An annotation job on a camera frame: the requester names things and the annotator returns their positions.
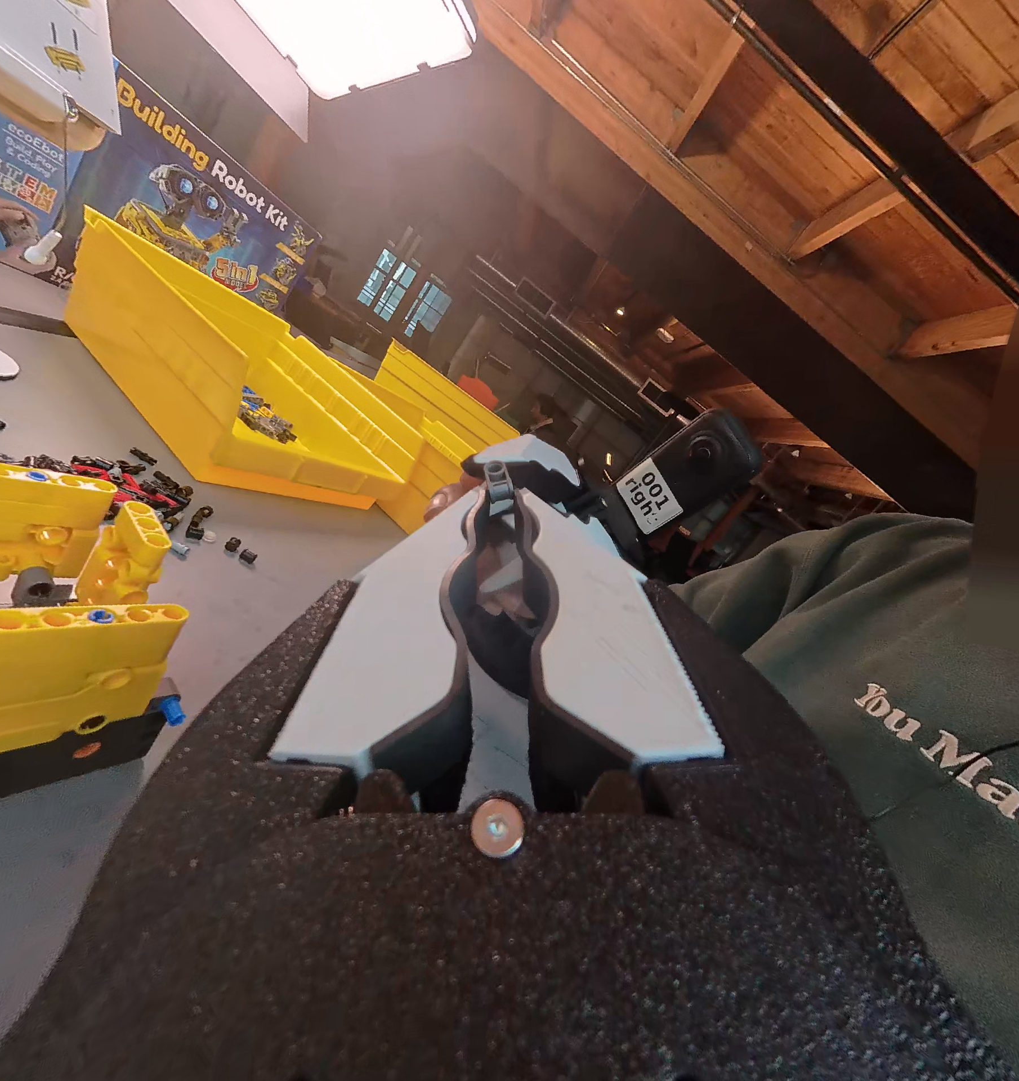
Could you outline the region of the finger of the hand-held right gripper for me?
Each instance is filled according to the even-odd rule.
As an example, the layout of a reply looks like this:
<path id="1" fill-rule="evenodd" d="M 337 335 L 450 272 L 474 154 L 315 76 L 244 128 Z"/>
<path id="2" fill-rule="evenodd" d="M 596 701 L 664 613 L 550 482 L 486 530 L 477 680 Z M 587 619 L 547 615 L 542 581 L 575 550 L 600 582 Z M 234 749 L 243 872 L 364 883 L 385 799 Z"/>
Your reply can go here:
<path id="1" fill-rule="evenodd" d="M 537 436 L 527 435 L 492 444 L 467 457 L 462 462 L 460 493 L 487 489 L 486 468 L 493 464 L 502 465 L 505 483 L 513 489 L 512 495 L 488 496 L 493 511 L 514 510 L 517 495 L 522 491 L 559 511 L 566 511 L 582 491 L 582 481 L 567 455 Z"/>
<path id="2" fill-rule="evenodd" d="M 614 488 L 579 488 L 553 506 L 582 523 L 589 536 L 611 548 L 624 562 L 633 563 L 633 515 Z"/>

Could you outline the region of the open instruction booklet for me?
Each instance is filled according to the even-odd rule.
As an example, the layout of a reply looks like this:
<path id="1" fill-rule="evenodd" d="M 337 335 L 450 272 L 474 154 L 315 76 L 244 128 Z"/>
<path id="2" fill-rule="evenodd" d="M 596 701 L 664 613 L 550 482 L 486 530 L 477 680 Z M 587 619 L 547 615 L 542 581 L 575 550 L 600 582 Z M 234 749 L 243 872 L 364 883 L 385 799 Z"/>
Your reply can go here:
<path id="1" fill-rule="evenodd" d="M 120 134 L 105 1 L 0 1 L 0 114 L 72 151 Z"/>

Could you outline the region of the grey lego connector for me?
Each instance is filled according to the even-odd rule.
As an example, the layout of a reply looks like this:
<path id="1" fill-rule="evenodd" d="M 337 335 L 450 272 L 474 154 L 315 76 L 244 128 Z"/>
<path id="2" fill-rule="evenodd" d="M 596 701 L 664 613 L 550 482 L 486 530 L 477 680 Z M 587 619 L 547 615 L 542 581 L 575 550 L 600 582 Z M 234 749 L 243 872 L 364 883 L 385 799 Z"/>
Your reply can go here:
<path id="1" fill-rule="evenodd" d="M 524 562 L 517 537 L 515 490 L 501 462 L 484 466 L 488 519 L 477 557 L 477 601 L 491 615 L 521 625 L 535 620 L 525 598 Z"/>

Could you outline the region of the pile of small lego pins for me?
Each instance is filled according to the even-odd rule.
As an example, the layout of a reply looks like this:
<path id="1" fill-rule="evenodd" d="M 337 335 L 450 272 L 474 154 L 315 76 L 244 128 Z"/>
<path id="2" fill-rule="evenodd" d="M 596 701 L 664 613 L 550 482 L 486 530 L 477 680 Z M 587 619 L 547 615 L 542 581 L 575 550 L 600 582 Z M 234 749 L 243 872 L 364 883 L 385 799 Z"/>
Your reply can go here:
<path id="1" fill-rule="evenodd" d="M 75 455 L 63 461 L 46 454 L 16 459 L 0 452 L 0 465 L 18 466 L 38 480 L 57 475 L 110 484 L 115 492 L 109 510 L 103 518 L 105 523 L 113 523 L 119 511 L 133 503 L 142 503 L 150 508 L 169 534 L 184 526 L 183 536 L 186 540 L 207 544 L 210 533 L 205 529 L 205 521 L 214 513 L 214 508 L 204 505 L 191 511 L 195 495 L 192 488 L 182 485 L 176 479 L 159 470 L 155 470 L 149 478 L 142 478 L 142 473 L 155 466 L 157 461 L 139 449 L 131 449 L 130 454 L 134 461 L 107 459 L 93 455 Z"/>

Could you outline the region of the bright ceiling light panel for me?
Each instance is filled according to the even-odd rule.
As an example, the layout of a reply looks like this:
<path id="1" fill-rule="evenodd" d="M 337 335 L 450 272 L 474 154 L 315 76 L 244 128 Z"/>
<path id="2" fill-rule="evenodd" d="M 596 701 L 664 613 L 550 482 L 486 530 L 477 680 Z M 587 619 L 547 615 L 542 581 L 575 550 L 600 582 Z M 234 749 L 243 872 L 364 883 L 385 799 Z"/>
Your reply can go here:
<path id="1" fill-rule="evenodd" d="M 461 1 L 240 1 L 320 99 L 466 61 L 477 32 Z"/>

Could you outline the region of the heap of lego parts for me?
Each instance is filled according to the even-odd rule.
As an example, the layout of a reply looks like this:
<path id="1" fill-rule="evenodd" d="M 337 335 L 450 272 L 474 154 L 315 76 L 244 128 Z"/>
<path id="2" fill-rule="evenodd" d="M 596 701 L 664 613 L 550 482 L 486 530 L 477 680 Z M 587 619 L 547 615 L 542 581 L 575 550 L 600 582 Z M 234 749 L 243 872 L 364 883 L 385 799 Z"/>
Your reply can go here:
<path id="1" fill-rule="evenodd" d="M 298 441 L 292 423 L 276 413 L 262 395 L 247 385 L 240 396 L 237 418 L 250 430 L 286 446 Z"/>

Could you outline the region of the person's green sweatshirt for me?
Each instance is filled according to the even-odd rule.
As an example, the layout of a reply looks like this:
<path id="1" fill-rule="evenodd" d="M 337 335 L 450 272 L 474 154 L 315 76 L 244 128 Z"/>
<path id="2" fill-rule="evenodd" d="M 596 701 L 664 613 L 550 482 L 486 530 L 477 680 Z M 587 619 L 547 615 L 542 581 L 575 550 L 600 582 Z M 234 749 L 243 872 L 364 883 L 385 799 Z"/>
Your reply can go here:
<path id="1" fill-rule="evenodd" d="M 975 523 L 876 513 L 673 590 L 807 721 L 1019 1076 L 1019 308 Z"/>

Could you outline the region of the empty yellow storage bin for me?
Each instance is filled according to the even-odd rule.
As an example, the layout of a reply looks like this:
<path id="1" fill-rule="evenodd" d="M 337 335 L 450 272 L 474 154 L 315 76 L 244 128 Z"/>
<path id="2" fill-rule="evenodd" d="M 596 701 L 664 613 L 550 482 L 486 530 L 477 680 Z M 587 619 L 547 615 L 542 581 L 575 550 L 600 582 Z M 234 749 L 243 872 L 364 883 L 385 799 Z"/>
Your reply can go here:
<path id="1" fill-rule="evenodd" d="M 421 438 L 403 492 L 378 502 L 411 534 L 424 525 L 435 492 L 460 480 L 465 458 L 515 439 L 518 431 L 398 341 L 388 346 L 374 383 Z"/>

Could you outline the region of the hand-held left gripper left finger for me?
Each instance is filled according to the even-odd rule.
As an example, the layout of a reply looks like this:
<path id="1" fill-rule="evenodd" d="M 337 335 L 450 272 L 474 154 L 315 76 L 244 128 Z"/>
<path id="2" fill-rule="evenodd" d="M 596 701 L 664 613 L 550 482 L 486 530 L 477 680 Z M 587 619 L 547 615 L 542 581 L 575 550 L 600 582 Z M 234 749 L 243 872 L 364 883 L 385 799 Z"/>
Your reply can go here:
<path id="1" fill-rule="evenodd" d="M 467 494 L 360 571 L 269 749 L 277 765 L 387 770 L 421 808 L 459 808 L 473 748 L 460 627 L 443 606 L 470 544 Z"/>

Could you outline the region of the yellow black lego model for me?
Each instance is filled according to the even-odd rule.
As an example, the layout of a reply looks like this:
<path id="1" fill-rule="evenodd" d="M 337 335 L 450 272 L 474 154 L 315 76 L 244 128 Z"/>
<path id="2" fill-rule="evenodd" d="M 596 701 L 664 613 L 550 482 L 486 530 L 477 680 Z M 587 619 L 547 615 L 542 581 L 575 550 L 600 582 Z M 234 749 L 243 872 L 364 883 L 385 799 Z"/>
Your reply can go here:
<path id="1" fill-rule="evenodd" d="M 0 465 L 0 800 L 143 759 L 186 720 L 167 659 L 189 612 L 153 603 L 150 508 L 105 523 L 113 488 Z"/>

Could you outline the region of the paned window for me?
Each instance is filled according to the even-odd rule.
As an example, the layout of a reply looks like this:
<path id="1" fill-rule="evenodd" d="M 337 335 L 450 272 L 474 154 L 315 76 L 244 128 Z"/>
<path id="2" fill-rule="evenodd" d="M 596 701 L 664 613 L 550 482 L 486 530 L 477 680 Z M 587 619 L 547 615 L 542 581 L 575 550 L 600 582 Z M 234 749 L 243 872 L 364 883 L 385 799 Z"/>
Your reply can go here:
<path id="1" fill-rule="evenodd" d="M 418 343 L 432 337 L 450 312 L 446 283 L 423 269 L 413 257 L 383 248 L 360 288 L 356 303 L 394 331 L 395 337 Z"/>

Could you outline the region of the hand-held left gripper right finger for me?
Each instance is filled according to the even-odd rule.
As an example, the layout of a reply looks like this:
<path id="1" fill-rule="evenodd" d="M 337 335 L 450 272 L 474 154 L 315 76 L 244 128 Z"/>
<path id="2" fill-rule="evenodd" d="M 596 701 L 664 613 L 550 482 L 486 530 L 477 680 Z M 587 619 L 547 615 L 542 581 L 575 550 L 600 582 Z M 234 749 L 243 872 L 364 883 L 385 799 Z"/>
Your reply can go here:
<path id="1" fill-rule="evenodd" d="M 520 502 L 536 803 L 584 803 L 611 771 L 721 761 L 726 748 L 668 632 L 648 580 L 599 531 Z"/>

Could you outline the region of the yellow bin with small parts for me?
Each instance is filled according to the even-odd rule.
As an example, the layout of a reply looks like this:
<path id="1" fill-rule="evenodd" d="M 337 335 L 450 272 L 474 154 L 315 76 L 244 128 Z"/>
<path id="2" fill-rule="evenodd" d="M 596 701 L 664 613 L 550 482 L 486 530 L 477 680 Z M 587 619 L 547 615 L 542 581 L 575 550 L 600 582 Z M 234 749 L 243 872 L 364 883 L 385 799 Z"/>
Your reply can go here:
<path id="1" fill-rule="evenodd" d="M 420 435 L 372 379 L 95 209 L 65 320 L 197 481 L 357 509 L 408 481 Z M 245 385 L 297 442 L 237 418 Z"/>

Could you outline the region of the blue robot kit box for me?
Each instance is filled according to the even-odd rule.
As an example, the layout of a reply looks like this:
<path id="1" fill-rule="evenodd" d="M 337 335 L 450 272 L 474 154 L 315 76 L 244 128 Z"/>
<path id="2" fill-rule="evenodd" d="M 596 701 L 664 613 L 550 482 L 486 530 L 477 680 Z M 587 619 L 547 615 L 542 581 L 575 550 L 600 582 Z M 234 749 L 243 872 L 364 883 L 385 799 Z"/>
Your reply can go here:
<path id="1" fill-rule="evenodd" d="M 90 206 L 277 316 L 321 236 L 113 61 L 122 131 L 65 149 L 0 112 L 0 263 L 69 290 Z"/>

